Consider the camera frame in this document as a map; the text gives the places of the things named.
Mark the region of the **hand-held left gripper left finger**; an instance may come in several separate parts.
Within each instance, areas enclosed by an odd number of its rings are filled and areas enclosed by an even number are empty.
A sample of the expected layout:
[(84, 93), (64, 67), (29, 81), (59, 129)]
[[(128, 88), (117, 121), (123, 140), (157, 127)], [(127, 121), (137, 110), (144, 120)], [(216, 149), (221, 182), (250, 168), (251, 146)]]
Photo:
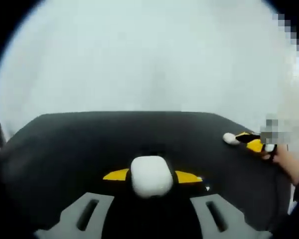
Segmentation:
[(35, 232), (38, 239), (130, 238), (130, 169), (107, 172), (62, 208), (58, 222)]

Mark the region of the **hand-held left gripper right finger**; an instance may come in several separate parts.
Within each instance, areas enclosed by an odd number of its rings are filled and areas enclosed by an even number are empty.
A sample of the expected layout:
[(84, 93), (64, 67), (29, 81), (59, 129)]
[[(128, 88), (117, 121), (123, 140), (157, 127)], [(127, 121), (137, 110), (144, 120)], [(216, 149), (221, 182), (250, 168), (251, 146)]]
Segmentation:
[(204, 239), (269, 239), (272, 233), (258, 231), (243, 213), (218, 194), (192, 197), (190, 201)]

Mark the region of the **person's right hand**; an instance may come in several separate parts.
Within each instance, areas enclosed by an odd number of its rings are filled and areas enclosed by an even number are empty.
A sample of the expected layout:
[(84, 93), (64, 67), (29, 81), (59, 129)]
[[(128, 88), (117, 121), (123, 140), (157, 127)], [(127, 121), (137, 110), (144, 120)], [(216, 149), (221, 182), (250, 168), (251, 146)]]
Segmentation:
[(289, 152), (289, 146), (287, 144), (279, 144), (277, 146), (277, 151), (272, 162), (281, 167), (289, 176), (298, 170), (297, 161), (294, 155)]

